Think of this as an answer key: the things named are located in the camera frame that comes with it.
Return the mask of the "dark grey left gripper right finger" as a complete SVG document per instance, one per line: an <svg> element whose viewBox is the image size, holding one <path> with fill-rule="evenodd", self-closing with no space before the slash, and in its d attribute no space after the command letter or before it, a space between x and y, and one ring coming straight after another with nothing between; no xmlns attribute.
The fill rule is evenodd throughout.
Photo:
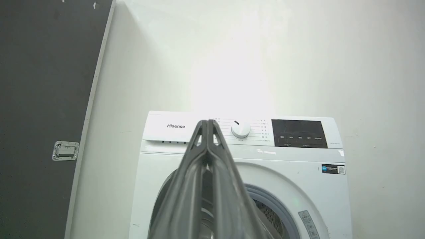
<svg viewBox="0 0 425 239"><path fill-rule="evenodd" d="M248 195L218 123L210 119L207 127L216 239L272 239Z"/></svg>

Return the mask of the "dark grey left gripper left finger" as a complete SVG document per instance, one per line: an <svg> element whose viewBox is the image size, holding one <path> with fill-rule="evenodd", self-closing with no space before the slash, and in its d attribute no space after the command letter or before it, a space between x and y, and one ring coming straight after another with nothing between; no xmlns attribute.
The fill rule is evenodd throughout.
<svg viewBox="0 0 425 239"><path fill-rule="evenodd" d="M163 197L147 239L199 238L207 143L208 121L201 120Z"/></svg>

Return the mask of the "washing machine door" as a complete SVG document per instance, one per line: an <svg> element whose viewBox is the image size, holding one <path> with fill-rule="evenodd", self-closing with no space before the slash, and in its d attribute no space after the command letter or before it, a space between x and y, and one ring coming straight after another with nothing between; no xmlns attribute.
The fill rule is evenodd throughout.
<svg viewBox="0 0 425 239"><path fill-rule="evenodd" d="M167 206L170 199L174 199L173 195L173 186L174 178L176 176L177 170L174 170L169 177L164 181L164 184L161 190L158 193L158 197L155 201L153 212L151 215L150 228L148 232L147 239L155 239L156 235L160 234L160 231L163 230L166 224L164 221L167 219L168 213Z"/></svg>

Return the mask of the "white Hisense washing machine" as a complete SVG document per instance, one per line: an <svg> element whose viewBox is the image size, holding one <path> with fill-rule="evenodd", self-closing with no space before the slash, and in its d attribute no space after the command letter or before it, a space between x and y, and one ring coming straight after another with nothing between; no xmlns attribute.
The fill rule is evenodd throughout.
<svg viewBox="0 0 425 239"><path fill-rule="evenodd" d="M164 181L178 168L196 124L216 120L249 196L284 239L310 239L298 215L307 210L320 239L353 239L347 175L324 174L322 164L344 165L334 118L150 111L142 135L128 239L147 239ZM328 148L275 147L272 119L320 121ZM246 138L235 120L251 124Z"/></svg>

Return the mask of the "white round program dial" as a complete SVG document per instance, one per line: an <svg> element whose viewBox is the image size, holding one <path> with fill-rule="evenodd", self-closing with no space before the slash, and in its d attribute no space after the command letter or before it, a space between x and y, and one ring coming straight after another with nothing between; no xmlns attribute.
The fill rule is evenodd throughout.
<svg viewBox="0 0 425 239"><path fill-rule="evenodd" d="M247 121L235 120L232 123L231 132L237 138L246 138L251 132L251 124Z"/></svg>

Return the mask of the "grey warning label sticker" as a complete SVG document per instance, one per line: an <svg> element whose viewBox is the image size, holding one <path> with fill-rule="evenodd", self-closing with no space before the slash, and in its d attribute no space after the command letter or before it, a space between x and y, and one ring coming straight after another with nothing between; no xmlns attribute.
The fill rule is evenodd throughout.
<svg viewBox="0 0 425 239"><path fill-rule="evenodd" d="M310 239L320 239L319 233L317 231L317 227L314 224L312 217L310 216L307 210L300 211L298 213L300 216Z"/></svg>

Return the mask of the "black control display panel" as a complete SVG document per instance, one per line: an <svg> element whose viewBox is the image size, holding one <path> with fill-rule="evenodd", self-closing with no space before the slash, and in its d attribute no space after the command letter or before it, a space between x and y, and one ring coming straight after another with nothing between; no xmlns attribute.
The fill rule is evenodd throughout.
<svg viewBox="0 0 425 239"><path fill-rule="evenodd" d="M328 148L320 121L272 119L275 147Z"/></svg>

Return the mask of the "black QR code sticker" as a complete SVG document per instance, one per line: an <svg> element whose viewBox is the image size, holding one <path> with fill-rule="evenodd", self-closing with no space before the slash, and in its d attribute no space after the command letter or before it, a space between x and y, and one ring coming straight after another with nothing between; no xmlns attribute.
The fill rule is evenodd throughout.
<svg viewBox="0 0 425 239"><path fill-rule="evenodd" d="M344 165L322 164L322 173L345 175L346 168Z"/></svg>

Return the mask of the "dark grey flight case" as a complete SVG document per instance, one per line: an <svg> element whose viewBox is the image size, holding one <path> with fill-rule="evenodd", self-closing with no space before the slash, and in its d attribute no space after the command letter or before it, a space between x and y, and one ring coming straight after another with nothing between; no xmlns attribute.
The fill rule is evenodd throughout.
<svg viewBox="0 0 425 239"><path fill-rule="evenodd" d="M0 239L70 239L117 0L0 0ZM56 141L78 158L53 161Z"/></svg>

